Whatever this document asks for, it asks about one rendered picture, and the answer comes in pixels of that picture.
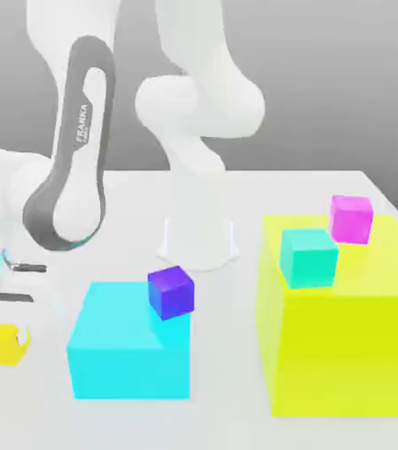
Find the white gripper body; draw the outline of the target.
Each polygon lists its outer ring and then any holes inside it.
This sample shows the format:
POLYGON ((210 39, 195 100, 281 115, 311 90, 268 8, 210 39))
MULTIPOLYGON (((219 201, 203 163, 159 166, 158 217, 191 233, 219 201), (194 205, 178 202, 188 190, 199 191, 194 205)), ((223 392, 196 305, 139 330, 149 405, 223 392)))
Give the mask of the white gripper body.
POLYGON ((30 294, 0 292, 0 319, 36 319, 47 312, 47 306, 30 294))

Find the small purple cube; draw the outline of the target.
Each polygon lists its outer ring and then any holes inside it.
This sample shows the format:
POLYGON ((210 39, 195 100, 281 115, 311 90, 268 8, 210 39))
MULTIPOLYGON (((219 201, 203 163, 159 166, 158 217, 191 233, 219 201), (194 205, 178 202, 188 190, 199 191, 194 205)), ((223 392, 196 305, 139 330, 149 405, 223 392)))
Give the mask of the small purple cube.
POLYGON ((163 320, 194 310, 195 285, 179 265, 148 274, 149 303, 163 320))

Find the small teal cube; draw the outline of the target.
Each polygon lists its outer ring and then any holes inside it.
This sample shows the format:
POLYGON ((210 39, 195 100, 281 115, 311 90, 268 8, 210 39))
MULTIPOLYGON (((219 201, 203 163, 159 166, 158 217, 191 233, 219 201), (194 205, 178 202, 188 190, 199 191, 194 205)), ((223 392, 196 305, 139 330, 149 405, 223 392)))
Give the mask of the small teal cube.
POLYGON ((334 285, 339 248, 324 228, 283 229, 279 269, 291 289, 334 285))

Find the small magenta cube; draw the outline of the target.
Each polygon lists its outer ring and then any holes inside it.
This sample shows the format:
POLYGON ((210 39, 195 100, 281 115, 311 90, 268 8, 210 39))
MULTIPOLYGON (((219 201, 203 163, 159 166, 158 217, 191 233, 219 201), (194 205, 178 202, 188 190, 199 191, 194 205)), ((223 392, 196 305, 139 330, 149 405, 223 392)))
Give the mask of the small magenta cube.
POLYGON ((330 202, 329 233, 338 243, 366 245, 373 216, 373 206, 367 197, 335 194, 330 202))

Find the large cyan box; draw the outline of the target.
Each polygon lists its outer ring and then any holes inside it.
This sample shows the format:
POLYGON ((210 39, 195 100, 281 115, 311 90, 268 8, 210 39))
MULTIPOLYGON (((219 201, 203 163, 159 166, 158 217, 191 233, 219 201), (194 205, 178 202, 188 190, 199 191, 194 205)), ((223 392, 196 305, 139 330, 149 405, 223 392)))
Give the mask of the large cyan box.
POLYGON ((162 320, 148 283, 91 283, 66 347, 75 398, 189 398, 190 336, 191 317, 162 320))

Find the large lime yellow box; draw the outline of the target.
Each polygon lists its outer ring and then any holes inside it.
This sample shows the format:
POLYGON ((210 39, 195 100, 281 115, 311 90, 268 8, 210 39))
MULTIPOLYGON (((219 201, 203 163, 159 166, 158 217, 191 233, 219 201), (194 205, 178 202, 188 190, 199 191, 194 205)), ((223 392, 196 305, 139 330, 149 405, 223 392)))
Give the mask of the large lime yellow box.
POLYGON ((284 229, 324 215, 262 220, 255 321, 276 417, 398 417, 398 221, 377 215, 369 243, 339 249, 335 284, 291 289, 279 270, 284 229))

